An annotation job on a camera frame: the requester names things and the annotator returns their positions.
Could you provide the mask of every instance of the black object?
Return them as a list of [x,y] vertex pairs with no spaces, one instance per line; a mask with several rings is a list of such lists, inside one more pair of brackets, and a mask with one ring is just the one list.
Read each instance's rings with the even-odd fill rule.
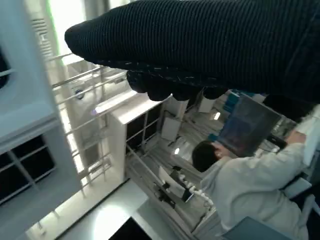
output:
[[120,227],[109,240],[151,240],[142,228],[131,217]]
[[69,28],[65,41],[129,70],[132,88],[155,100],[189,85],[320,103],[319,23],[319,0],[140,0]]
[[287,142],[285,140],[283,140],[280,137],[277,137],[273,134],[270,134],[266,139],[270,143],[273,143],[274,145],[278,146],[280,148],[280,150],[284,149],[287,146]]
[[[5,57],[3,56],[1,49],[0,49],[0,73],[3,71],[8,70],[8,64],[5,60]],[[6,83],[9,80],[9,75],[0,76],[0,89],[6,85]]]
[[176,203],[156,183],[154,184],[153,189],[155,191],[156,197],[158,198],[158,200],[160,202],[165,202],[165,203],[169,204],[173,209],[175,209]]
[[291,99],[281,95],[268,95],[263,104],[287,118],[300,123],[316,104]]

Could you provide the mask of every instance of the white window grille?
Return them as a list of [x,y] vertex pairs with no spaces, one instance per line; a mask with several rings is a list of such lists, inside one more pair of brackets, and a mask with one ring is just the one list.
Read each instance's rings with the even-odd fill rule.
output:
[[[94,110],[101,102],[130,87],[124,71],[92,64],[69,52],[64,33],[68,27],[86,19],[87,9],[82,0],[68,3],[25,0],[25,3],[72,157],[85,186],[97,177],[96,173],[105,174],[110,167],[108,118],[106,111],[96,114]],[[70,15],[70,8],[75,7],[75,14]]]

